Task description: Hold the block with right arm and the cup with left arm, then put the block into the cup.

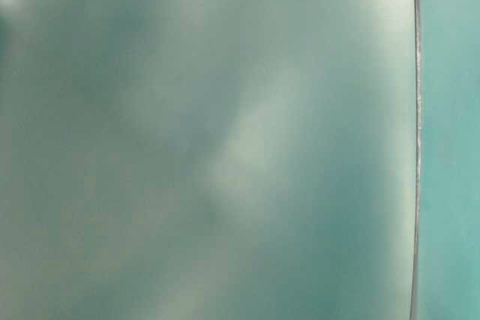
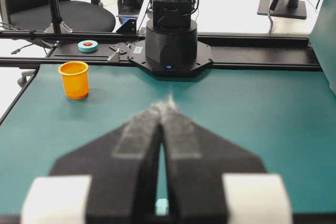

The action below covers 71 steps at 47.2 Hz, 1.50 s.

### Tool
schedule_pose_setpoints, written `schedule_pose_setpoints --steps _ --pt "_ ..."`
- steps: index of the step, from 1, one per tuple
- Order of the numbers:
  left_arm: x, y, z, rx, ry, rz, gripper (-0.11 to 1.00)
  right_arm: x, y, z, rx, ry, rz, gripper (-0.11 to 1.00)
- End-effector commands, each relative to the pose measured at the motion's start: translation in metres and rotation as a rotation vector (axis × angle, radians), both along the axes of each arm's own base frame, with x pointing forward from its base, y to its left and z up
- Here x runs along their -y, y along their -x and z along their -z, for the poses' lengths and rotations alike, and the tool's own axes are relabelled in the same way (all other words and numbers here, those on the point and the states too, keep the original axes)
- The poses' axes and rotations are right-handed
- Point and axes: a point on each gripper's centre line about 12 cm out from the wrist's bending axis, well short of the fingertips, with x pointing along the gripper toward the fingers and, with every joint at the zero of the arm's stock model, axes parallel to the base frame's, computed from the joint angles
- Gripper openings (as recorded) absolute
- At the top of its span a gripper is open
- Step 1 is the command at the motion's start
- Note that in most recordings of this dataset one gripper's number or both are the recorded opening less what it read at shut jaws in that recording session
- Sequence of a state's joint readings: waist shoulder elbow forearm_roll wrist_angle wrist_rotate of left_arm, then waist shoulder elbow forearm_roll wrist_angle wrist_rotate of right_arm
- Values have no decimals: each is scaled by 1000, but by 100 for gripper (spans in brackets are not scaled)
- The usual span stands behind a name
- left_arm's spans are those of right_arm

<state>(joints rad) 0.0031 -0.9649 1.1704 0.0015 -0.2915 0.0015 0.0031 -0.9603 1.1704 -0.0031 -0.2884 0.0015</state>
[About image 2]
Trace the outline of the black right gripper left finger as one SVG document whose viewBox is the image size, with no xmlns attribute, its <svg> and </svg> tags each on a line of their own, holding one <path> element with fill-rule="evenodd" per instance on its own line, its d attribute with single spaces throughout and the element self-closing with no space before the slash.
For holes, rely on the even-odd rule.
<svg viewBox="0 0 336 224">
<path fill-rule="evenodd" d="M 154 209 L 160 114 L 149 109 L 34 179 L 22 223 L 132 223 Z"/>
</svg>

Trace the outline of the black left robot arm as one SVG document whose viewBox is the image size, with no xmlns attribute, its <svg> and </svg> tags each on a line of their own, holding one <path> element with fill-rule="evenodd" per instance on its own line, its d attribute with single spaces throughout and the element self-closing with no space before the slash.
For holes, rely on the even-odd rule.
<svg viewBox="0 0 336 224">
<path fill-rule="evenodd" d="M 150 0 L 153 17 L 147 21 L 145 39 L 134 44 L 129 60 L 163 76 L 192 76 L 212 65 L 209 45 L 197 40 L 197 23 L 191 15 L 199 0 Z"/>
</svg>

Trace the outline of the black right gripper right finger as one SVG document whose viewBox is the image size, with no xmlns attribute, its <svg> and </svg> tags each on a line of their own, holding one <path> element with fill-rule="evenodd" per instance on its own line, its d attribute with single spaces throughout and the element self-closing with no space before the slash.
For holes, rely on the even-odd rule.
<svg viewBox="0 0 336 224">
<path fill-rule="evenodd" d="M 178 223 L 292 223 L 283 180 L 259 156 L 160 104 L 170 211 Z"/>
</svg>

